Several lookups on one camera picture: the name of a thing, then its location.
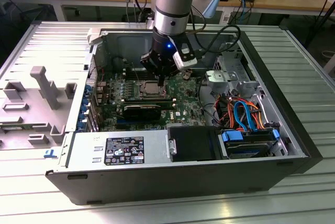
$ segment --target blue clip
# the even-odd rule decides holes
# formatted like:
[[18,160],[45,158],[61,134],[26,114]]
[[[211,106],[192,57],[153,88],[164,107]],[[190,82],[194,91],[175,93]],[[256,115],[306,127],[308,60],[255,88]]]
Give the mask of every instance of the blue clip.
[[86,118],[86,116],[84,115],[84,114],[79,114],[79,116],[78,116],[78,119],[79,120],[83,120],[83,119],[85,119]]
[[81,128],[81,129],[85,129],[85,127],[86,127],[86,123],[83,123],[83,122],[77,122],[77,127],[78,127],[78,128]]
[[88,84],[85,85],[85,92],[91,93],[92,92],[92,87]]
[[45,159],[46,158],[57,158],[57,156],[55,154],[55,151],[52,148],[50,148],[49,150],[47,150],[43,157]]
[[272,133],[273,133],[274,138],[275,138],[276,140],[279,140],[279,138],[281,137],[281,136],[279,135],[279,132],[278,132],[276,129],[274,129],[274,130],[272,130]]
[[82,106],[80,107],[80,112],[84,113],[84,112],[86,112],[86,111],[87,111],[87,107],[84,106],[84,105],[82,105]]
[[83,98],[82,105],[88,105],[88,99],[87,98]]
[[221,136],[224,142],[243,140],[243,135],[240,131],[225,131]]

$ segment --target power supply label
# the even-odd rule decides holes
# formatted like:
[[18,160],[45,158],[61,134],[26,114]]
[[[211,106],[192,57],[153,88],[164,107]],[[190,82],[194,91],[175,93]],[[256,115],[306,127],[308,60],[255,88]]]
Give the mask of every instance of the power supply label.
[[144,163],[143,137],[108,138],[105,150],[106,165]]

